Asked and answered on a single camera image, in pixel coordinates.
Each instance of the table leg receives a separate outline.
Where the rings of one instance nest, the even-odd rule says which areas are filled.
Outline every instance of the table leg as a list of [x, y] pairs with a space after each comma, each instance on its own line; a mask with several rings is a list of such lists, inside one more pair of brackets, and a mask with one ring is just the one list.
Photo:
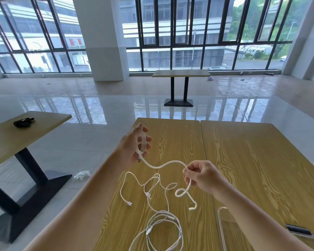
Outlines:
[[20, 235], [72, 176], [56, 171], [43, 172], [27, 148], [15, 156], [36, 185], [17, 202], [0, 189], [0, 207], [5, 211], [0, 215], [0, 240], [9, 243]]
[[174, 99], [174, 77], [171, 77], [171, 99], [166, 99], [164, 106], [193, 106], [193, 100], [187, 100], [188, 77], [185, 77], [184, 99]]

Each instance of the wooden tabletop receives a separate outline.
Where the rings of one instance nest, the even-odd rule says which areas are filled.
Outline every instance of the wooden tabletop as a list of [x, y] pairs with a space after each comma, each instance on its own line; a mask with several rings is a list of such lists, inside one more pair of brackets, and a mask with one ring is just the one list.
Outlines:
[[[205, 159], [199, 121], [138, 118], [135, 124], [139, 122], [149, 128], [147, 134], [153, 138], [152, 148], [146, 157], [151, 165], [160, 166], [170, 160], [181, 160], [188, 164], [194, 159]], [[182, 165], [173, 163], [162, 169], [152, 169], [141, 162], [136, 163], [128, 171], [133, 172], [141, 183], [146, 182], [155, 173], [160, 173], [164, 187], [177, 182], [178, 189], [186, 188], [183, 168]], [[148, 220], [155, 213], [149, 208], [143, 188], [137, 184], [133, 176], [126, 178], [123, 188], [123, 196], [133, 205], [128, 206], [121, 199], [119, 191], [124, 174], [125, 172], [118, 182], [95, 251], [128, 250], [134, 238], [146, 228]], [[192, 187], [190, 193], [198, 207], [194, 211], [189, 211], [188, 208], [193, 206], [191, 200], [187, 196], [176, 198], [174, 192], [175, 190], [168, 191], [167, 197], [170, 211], [180, 220], [184, 234], [184, 250], [219, 250], [211, 195]], [[164, 190], [160, 186], [153, 190], [150, 201], [156, 210], [167, 210]], [[162, 223], [153, 228], [150, 238], [158, 250], [165, 250], [176, 241], [178, 234], [176, 226]], [[133, 250], [147, 250], [145, 234], [136, 240]]]
[[[13, 125], [27, 117], [35, 118], [31, 127]], [[0, 164], [71, 118], [71, 114], [29, 111], [0, 123]]]
[[210, 77], [207, 70], [157, 70], [152, 77]]
[[[314, 166], [284, 135], [268, 123], [201, 121], [201, 129], [207, 160], [228, 181], [279, 224], [314, 234]], [[217, 221], [221, 206], [214, 199]], [[227, 210], [220, 217], [227, 250], [252, 250]]]

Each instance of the person's left arm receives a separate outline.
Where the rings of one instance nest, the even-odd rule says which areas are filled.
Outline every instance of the person's left arm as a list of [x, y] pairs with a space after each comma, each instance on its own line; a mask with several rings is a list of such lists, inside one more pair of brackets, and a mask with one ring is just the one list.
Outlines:
[[124, 136], [115, 151], [72, 201], [25, 248], [25, 251], [92, 251], [121, 173], [138, 159], [142, 124]]

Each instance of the table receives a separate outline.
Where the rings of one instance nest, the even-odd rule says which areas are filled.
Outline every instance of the table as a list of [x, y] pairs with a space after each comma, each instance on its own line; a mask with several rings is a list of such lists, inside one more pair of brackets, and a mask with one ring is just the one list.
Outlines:
[[[280, 131], [268, 123], [225, 121], [201, 121], [201, 129], [206, 159], [228, 181], [282, 226], [314, 234], [314, 166]], [[221, 250], [252, 250], [222, 203], [213, 203]]]
[[[187, 99], [189, 77], [210, 77], [207, 70], [157, 70], [152, 77], [171, 77], [171, 99], [166, 99], [164, 106], [193, 106], [193, 100]], [[174, 99], [174, 78], [185, 77], [184, 98]]]
[[[35, 118], [28, 128], [17, 128], [13, 122]], [[0, 164], [11, 156], [19, 160], [34, 185], [15, 202], [0, 189], [0, 240], [12, 243], [72, 176], [56, 171], [42, 171], [27, 146], [71, 119], [71, 114], [29, 111], [0, 124]]]
[[[194, 159], [205, 159], [199, 121], [138, 118], [135, 124], [140, 122], [149, 128], [147, 134], [153, 138], [152, 148], [146, 157], [150, 164], [159, 166], [170, 160], [181, 160], [187, 164]], [[151, 169], [140, 162], [128, 171], [133, 172], [141, 183], [146, 182], [155, 173], [160, 173], [163, 186], [166, 187], [171, 182], [177, 182], [177, 189], [186, 188], [182, 170], [183, 166], [175, 163], [162, 169]], [[129, 206], [121, 199], [119, 191], [125, 172], [118, 181], [95, 251], [128, 250], [134, 238], [146, 228], [148, 220], [154, 214], [148, 207], [143, 188], [137, 184], [133, 176], [127, 176], [122, 190], [124, 198], [133, 205]], [[179, 218], [183, 229], [184, 250], [218, 250], [218, 233], [211, 195], [197, 187], [192, 187], [190, 193], [198, 207], [195, 211], [189, 211], [188, 208], [193, 206], [191, 200], [186, 195], [176, 198], [174, 192], [175, 190], [168, 191], [167, 196], [170, 211]], [[150, 201], [153, 208], [167, 209], [162, 188], [156, 187], [151, 195]], [[174, 243], [178, 234], [176, 226], [171, 223], [162, 223], [153, 228], [150, 236], [158, 250], [165, 250]], [[133, 250], [146, 249], [145, 234], [142, 234], [135, 242]]]

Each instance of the person's right arm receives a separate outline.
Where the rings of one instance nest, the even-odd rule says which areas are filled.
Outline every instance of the person's right arm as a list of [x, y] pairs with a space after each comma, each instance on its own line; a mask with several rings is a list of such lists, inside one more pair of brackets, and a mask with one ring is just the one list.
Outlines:
[[255, 251], [313, 250], [239, 192], [210, 161], [193, 161], [183, 173], [187, 184], [192, 179], [226, 205]]

